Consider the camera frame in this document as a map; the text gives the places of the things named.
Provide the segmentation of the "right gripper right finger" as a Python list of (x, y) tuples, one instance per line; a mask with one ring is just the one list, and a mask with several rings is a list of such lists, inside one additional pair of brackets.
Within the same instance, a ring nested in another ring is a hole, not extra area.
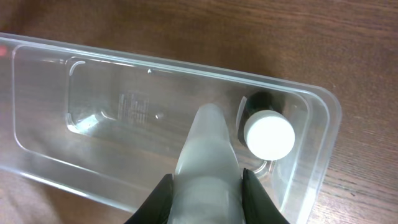
[(242, 206), (246, 224), (289, 224), (255, 173), (247, 168), (243, 170)]

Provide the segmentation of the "white spray bottle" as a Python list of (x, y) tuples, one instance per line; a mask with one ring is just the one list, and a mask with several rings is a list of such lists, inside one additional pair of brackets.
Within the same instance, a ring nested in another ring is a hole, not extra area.
[(241, 182), (223, 112), (205, 104), (177, 162), (169, 223), (244, 223)]

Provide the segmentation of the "dark bottle white cap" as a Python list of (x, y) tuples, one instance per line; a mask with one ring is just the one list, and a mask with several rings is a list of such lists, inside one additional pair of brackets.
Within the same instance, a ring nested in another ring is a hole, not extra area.
[(256, 157), (275, 161), (287, 156), (295, 144), (295, 131), (283, 115), (285, 98), (269, 91), (242, 97), (236, 117), (239, 142)]

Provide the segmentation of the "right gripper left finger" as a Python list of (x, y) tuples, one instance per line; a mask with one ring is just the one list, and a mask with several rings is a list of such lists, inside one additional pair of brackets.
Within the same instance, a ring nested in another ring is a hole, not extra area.
[(166, 224), (173, 202), (173, 175), (166, 174), (124, 224)]

